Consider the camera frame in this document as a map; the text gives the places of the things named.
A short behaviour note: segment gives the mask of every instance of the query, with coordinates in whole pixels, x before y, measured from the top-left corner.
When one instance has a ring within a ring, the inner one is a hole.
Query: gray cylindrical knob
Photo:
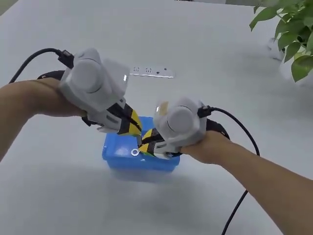
[[[184,106],[173,108],[167,114],[167,123],[169,127],[178,133],[186,133],[193,126],[193,113]]]

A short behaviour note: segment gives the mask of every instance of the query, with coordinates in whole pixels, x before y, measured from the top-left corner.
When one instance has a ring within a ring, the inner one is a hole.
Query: small ring
[[[134,149],[131,151],[131,155],[134,156],[134,157],[138,156],[138,155],[139,155],[139,150],[136,149],[136,148],[134,148]]]

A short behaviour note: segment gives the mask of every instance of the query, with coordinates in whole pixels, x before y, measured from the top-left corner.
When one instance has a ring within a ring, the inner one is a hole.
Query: blue container
[[[142,135],[154,127],[152,117],[140,117]],[[143,169],[172,172],[179,164],[180,157],[170,160],[160,159],[140,153],[132,156],[131,150],[137,149],[136,138],[107,134],[104,142],[102,157],[113,169]]]

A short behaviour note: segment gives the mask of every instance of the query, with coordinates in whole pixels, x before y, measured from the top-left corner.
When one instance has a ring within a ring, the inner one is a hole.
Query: black wrist strap
[[[37,79],[43,79],[43,78],[52,77],[54,79],[57,79],[57,80],[61,81],[61,78],[62,78],[64,72],[65,72],[65,70],[58,70],[58,71],[47,72],[47,73],[44,73],[44,74],[40,75]]]

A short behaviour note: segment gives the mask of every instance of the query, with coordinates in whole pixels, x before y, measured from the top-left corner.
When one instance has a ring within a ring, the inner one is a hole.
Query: green leaf
[[[312,50],[313,49],[313,32],[311,33],[308,43],[307,43],[307,50]]]
[[[313,17],[306,17],[303,21],[304,25],[311,28],[313,25]]]
[[[295,82],[306,77],[313,69],[313,56],[304,55],[296,59],[291,65],[291,72]]]
[[[275,31],[275,40],[277,39],[278,35],[280,33],[284,33],[287,32],[286,30],[286,23],[289,19],[291,18],[290,14],[286,14],[282,17],[282,19],[279,21],[277,27],[276,27],[276,31]]]
[[[285,30],[291,33],[298,33],[305,27],[303,21],[299,20],[296,21],[290,20],[289,22],[287,22],[285,26],[286,26]]]
[[[284,33],[278,40],[279,50],[282,50],[283,48],[294,42],[297,39],[297,36],[297,34],[291,32]]]
[[[293,42],[287,47],[285,62],[289,61],[300,49],[301,43]]]
[[[256,11],[259,9],[259,7],[260,7],[260,6],[255,6],[255,7],[253,8],[253,13],[254,13],[254,14],[255,14]]]
[[[250,26],[251,31],[254,29],[254,27],[259,21],[267,21],[269,19],[274,18],[276,16],[276,12],[277,12],[276,7],[268,7],[268,8],[263,9],[250,23],[249,26]]]
[[[298,8],[295,5],[291,5],[291,6],[284,7],[284,9],[280,12],[280,14],[295,13],[297,11],[298,11]]]
[[[284,8],[286,6],[290,6],[290,5],[296,5],[298,4],[299,2],[301,2],[302,0],[279,0],[278,2],[278,6],[280,8]]]

